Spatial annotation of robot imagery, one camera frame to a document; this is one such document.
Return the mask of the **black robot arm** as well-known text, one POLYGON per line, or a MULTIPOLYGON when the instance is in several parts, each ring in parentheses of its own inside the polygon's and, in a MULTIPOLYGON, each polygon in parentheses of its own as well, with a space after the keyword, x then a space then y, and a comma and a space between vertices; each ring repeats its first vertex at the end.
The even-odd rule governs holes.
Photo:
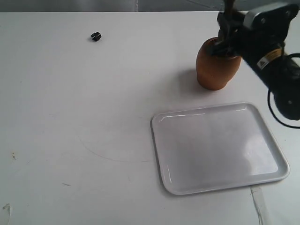
POLYGON ((300 119, 299 53, 285 53, 285 39, 298 6, 219 12, 220 41, 211 48, 216 56, 240 56, 274 96, 275 105, 288 120, 300 119))

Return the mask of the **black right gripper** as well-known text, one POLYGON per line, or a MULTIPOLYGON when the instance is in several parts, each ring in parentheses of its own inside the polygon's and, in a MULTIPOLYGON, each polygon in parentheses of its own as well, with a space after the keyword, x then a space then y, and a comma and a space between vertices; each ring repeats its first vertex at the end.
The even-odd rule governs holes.
POLYGON ((245 14, 240 11, 218 13, 218 44, 210 47, 210 55, 234 57, 238 54, 253 70, 271 70, 271 67, 282 65, 285 41, 243 27, 245 14))

